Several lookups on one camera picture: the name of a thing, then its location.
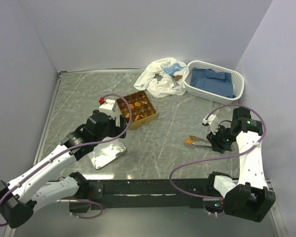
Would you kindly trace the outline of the metal tongs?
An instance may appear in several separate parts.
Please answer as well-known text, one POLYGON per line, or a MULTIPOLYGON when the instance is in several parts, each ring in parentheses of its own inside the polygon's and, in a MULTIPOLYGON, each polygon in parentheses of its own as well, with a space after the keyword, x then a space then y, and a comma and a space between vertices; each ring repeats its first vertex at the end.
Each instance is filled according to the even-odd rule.
POLYGON ((190 135, 188 139, 192 139, 193 140, 193 144, 187 144, 185 142, 185 144, 189 145, 189 146, 193 146, 193 147, 205 147, 205 148, 211 148, 212 145, 211 143, 204 138, 199 138, 193 135, 190 135))

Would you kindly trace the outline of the silver tin lid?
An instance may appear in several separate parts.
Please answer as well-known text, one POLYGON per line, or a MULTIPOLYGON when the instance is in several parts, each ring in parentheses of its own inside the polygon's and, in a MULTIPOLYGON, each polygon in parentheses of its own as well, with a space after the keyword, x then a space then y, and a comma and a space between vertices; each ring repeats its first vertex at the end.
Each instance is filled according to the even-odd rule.
POLYGON ((120 139, 105 142, 97 145, 87 156, 91 160, 93 167, 99 170, 113 162, 126 152, 126 147, 120 139))

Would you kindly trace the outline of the clear plastic tray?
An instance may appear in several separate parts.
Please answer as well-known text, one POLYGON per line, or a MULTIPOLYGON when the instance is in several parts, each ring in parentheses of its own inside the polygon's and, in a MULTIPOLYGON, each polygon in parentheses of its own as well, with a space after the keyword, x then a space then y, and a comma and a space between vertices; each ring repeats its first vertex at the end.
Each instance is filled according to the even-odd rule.
POLYGON ((161 146, 201 157, 205 147, 185 144, 190 135, 206 138, 208 127, 202 125, 203 118, 212 110, 213 102, 185 93, 174 95, 170 101, 161 126, 157 143, 161 146))

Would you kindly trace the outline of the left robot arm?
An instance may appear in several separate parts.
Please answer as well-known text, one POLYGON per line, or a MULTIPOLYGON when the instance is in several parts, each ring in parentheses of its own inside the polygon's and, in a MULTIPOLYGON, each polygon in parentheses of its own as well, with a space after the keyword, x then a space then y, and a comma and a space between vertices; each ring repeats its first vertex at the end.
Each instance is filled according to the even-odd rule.
POLYGON ((119 126, 115 120, 94 110, 86 123, 66 135, 46 158, 30 170, 7 183, 0 180, 0 214, 5 220, 4 225, 17 228, 36 211, 58 199, 85 197, 89 193, 89 182, 79 172, 51 185, 47 182, 60 170, 91 153, 97 145, 125 138, 129 127, 125 116, 119 116, 119 126))

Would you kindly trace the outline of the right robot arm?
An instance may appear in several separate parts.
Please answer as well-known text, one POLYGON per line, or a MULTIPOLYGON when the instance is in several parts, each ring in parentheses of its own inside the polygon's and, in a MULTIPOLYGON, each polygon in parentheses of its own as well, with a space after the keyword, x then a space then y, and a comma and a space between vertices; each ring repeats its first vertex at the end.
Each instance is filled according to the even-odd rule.
POLYGON ((246 220, 261 222, 276 201, 276 195, 268 187, 262 164, 262 140, 266 125, 261 117, 253 119, 253 110, 238 106, 232 112, 230 127, 222 125, 213 110, 203 119, 210 128, 207 140, 212 150, 223 154, 231 151, 236 143, 239 150, 238 182, 224 173, 212 172, 206 185, 212 197, 222 196, 225 214, 246 220))

